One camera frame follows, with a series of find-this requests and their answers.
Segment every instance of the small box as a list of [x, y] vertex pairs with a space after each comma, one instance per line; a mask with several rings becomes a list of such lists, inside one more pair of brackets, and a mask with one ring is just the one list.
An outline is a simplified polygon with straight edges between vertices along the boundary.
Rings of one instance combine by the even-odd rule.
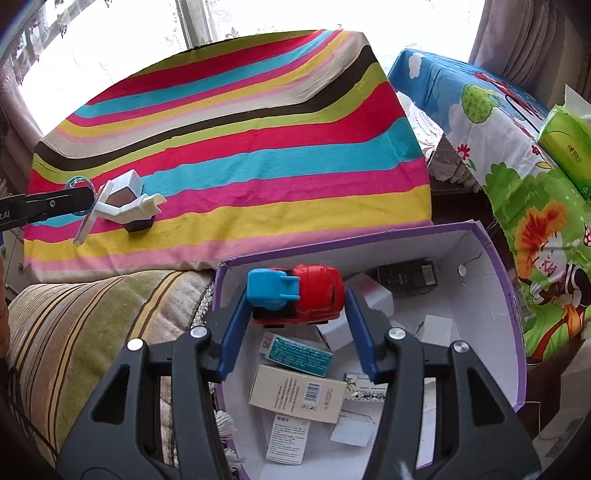
[[276, 413], [336, 423], [345, 382], [259, 365], [248, 403]]
[[386, 287], [395, 299], [425, 295], [437, 287], [435, 264], [430, 260], [383, 265], [371, 277]]
[[345, 373], [343, 380], [347, 384], [345, 400], [384, 402], [388, 384], [374, 384], [367, 375]]
[[[365, 273], [359, 273], [348, 279], [345, 282], [345, 287], [355, 288], [363, 295], [370, 308], [384, 312], [386, 317], [394, 314], [392, 293]], [[317, 327], [333, 352], [336, 352], [339, 348], [343, 348], [353, 341], [349, 322], [345, 315], [345, 309], [341, 310], [339, 318], [330, 320]]]
[[436, 315], [425, 315], [418, 329], [417, 337], [424, 343], [450, 346], [452, 342], [453, 320]]
[[135, 170], [129, 170], [113, 179], [113, 190], [105, 203], [122, 207], [142, 195], [144, 181]]
[[331, 352], [296, 342], [276, 333], [272, 334], [270, 341], [267, 340], [267, 335], [264, 335], [261, 349], [267, 350], [265, 353], [267, 360], [319, 377], [326, 376], [333, 357]]

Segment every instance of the striped cushion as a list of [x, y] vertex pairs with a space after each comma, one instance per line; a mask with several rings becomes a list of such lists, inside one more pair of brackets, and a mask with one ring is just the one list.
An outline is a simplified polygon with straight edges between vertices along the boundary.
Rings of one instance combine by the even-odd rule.
[[[59, 451], [125, 342], [134, 337], [148, 343], [175, 339], [196, 315], [202, 315], [211, 286], [209, 271], [146, 271], [94, 283], [27, 288], [10, 305], [12, 399]], [[166, 440], [170, 438], [170, 383], [163, 382], [162, 391]], [[52, 462], [51, 450], [32, 436]], [[171, 458], [164, 443], [165, 455]]]

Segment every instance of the product box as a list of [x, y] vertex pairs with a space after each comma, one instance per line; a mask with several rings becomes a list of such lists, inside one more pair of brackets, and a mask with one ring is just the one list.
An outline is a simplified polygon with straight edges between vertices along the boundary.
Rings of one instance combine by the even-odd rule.
[[362, 373], [345, 373], [343, 380], [347, 384], [345, 400], [384, 402], [388, 392], [388, 384], [375, 385], [367, 375]]
[[248, 403], [276, 413], [336, 423], [345, 382], [260, 365]]
[[371, 272], [371, 277], [395, 299], [425, 295], [437, 287], [435, 264], [431, 260], [382, 265]]
[[[372, 280], [365, 273], [357, 274], [348, 279], [345, 282], [345, 287], [355, 288], [363, 295], [370, 308], [381, 310], [385, 313], [386, 317], [394, 314], [394, 301], [391, 292], [375, 280]], [[349, 330], [349, 322], [345, 315], [345, 309], [340, 312], [339, 318], [330, 320], [317, 327], [324, 341], [333, 352], [336, 352], [353, 341], [351, 331]]]
[[263, 335], [259, 351], [267, 360], [319, 377], [326, 376], [333, 357], [331, 352], [271, 332]]

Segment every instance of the screw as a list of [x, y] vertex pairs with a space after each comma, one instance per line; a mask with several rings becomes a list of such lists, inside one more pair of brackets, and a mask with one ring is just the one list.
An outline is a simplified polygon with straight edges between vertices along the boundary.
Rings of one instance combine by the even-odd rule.
[[141, 338], [132, 338], [127, 342], [127, 348], [132, 352], [141, 349], [144, 346], [144, 341]]
[[191, 329], [191, 336], [193, 338], [204, 338], [207, 336], [208, 330], [203, 325], [198, 325]]
[[401, 328], [394, 327], [394, 328], [390, 328], [390, 330], [388, 330], [388, 336], [392, 340], [402, 340], [404, 337], [406, 337], [406, 332], [404, 330], [402, 330]]
[[458, 340], [457, 342], [453, 342], [453, 349], [457, 353], [466, 353], [470, 346], [464, 340]]

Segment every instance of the white paper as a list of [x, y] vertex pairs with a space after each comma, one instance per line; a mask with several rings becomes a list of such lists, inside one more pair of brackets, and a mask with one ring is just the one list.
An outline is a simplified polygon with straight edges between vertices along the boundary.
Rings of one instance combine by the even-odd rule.
[[568, 85], [564, 86], [564, 110], [580, 118], [591, 128], [591, 105]]
[[330, 440], [365, 447], [374, 435], [375, 423], [368, 415], [341, 411]]
[[299, 465], [304, 458], [310, 420], [277, 414], [267, 448], [267, 460]]

